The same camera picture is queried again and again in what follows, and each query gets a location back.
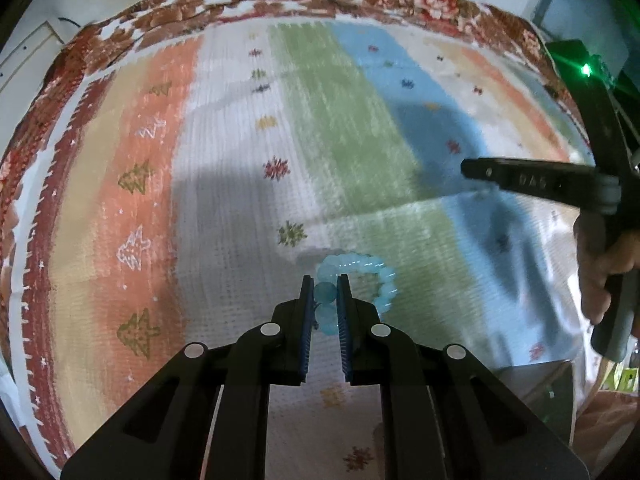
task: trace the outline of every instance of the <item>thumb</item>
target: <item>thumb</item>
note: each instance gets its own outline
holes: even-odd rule
[[[640,232],[626,231],[595,262],[598,270],[606,274],[623,274],[640,267]]]

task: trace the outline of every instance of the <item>green stripe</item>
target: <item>green stripe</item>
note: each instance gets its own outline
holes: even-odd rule
[[[383,99],[324,25],[279,25],[270,35],[334,246],[397,269],[401,293],[385,319],[432,346],[484,334],[453,225],[418,184],[419,164]]]

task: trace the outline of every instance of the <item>blue stripe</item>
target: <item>blue stripe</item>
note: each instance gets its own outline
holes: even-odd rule
[[[463,158],[490,156],[480,126],[382,28],[351,23],[331,27],[384,99],[421,163],[423,184],[441,197],[478,282],[497,361],[529,363],[529,349],[539,341],[545,345],[544,360],[573,356],[571,338],[559,329],[561,305],[545,279],[546,263],[530,218],[513,195],[460,174]],[[471,98],[478,98],[472,88]],[[529,308],[519,307],[523,297],[529,298]]]

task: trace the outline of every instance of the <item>human hand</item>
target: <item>human hand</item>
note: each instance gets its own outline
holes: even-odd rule
[[[640,268],[640,231],[626,231],[605,252],[602,216],[580,213],[574,224],[577,241],[578,283],[582,293],[582,313],[596,325],[611,304],[605,290],[607,278]],[[636,315],[632,335],[640,338],[640,316]]]

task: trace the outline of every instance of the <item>beaded bracelet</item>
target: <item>beaded bracelet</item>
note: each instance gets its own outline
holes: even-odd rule
[[[373,300],[373,305],[379,315],[391,309],[391,300],[398,293],[394,284],[396,271],[393,267],[386,267],[382,258],[356,253],[327,256],[318,267],[318,284],[314,287],[314,301],[318,304],[316,321],[321,332],[326,335],[338,334],[338,315],[335,306],[338,290],[335,283],[341,274],[352,272],[378,275],[380,290],[376,299]]]

